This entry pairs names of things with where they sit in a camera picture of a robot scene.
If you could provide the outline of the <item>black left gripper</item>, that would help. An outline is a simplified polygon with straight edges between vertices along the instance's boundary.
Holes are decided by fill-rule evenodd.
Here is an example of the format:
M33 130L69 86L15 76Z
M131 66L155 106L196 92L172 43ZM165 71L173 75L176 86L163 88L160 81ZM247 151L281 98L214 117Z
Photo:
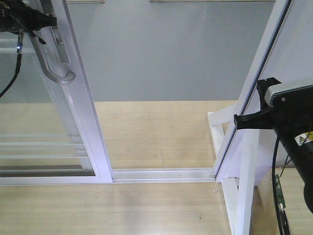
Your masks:
M44 27L56 27L57 18L51 15L45 15L37 9L33 9L23 4L21 9L22 23L15 19L9 9L0 10L0 31L1 32L19 32L24 30L23 25L28 31L40 30Z

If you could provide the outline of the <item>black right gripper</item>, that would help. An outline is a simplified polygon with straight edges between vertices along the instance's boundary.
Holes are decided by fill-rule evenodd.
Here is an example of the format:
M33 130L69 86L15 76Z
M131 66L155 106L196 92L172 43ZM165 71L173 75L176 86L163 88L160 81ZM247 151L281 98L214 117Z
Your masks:
M270 107L265 100L266 91L270 86L281 84L274 77L257 81L257 91L260 99L260 111L249 115L234 115L237 130L242 129L274 129L278 137L295 137L301 127L297 115L299 106L283 108Z

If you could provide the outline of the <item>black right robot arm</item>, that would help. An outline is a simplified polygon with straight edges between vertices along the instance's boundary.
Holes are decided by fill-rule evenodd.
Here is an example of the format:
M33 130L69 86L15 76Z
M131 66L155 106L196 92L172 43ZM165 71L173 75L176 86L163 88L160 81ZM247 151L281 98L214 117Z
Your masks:
M304 182L304 200L313 209L313 81L257 81L260 111L235 115L240 129L272 129Z

